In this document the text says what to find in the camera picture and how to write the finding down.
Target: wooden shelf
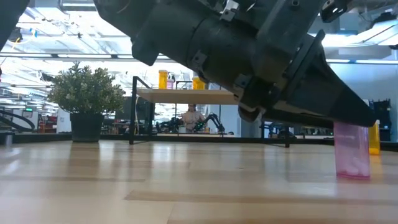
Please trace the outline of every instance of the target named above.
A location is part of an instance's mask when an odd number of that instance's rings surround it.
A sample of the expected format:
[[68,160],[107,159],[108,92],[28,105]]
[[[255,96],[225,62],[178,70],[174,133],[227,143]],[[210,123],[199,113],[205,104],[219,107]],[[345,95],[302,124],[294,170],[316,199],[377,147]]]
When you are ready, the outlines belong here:
[[234,95],[226,90],[157,90],[138,89],[137,95],[152,103],[199,105],[237,105]]

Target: wooden floor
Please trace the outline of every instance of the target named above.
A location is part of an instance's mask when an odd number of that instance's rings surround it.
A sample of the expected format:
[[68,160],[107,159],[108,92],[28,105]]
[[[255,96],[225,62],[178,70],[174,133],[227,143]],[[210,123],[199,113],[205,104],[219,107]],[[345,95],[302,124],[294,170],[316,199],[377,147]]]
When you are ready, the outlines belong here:
[[123,141],[0,149],[0,223],[398,223],[398,154],[337,180],[333,148]]

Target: shelf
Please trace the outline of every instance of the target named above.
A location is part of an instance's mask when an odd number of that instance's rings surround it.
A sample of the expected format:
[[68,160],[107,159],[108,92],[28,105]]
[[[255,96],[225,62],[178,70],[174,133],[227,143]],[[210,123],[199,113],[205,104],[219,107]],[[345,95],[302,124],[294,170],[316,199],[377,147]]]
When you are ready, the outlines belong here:
[[198,105],[237,105],[234,95],[226,90],[158,90],[137,89],[137,95],[152,103]]
[[158,136],[172,136],[172,137],[202,137],[202,138],[235,138],[232,134],[157,134]]

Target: potted plant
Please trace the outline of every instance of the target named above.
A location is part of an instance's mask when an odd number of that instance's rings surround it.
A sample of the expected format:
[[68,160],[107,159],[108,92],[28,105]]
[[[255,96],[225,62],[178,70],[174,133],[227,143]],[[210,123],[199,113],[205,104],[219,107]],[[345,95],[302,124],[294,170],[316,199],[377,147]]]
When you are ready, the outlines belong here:
[[74,142],[98,142],[103,114],[123,107],[125,92],[120,85],[112,85],[114,79],[106,68],[93,72],[89,66],[80,68],[78,62],[55,77],[49,100],[70,113]]

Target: white shirt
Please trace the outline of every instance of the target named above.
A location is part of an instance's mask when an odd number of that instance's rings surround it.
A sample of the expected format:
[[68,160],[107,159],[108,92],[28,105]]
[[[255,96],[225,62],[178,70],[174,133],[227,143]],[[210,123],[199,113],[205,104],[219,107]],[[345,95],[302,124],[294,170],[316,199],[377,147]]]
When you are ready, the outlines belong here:
[[204,121],[205,117],[199,111],[187,111],[182,115],[182,120],[187,130],[193,130],[198,121]]

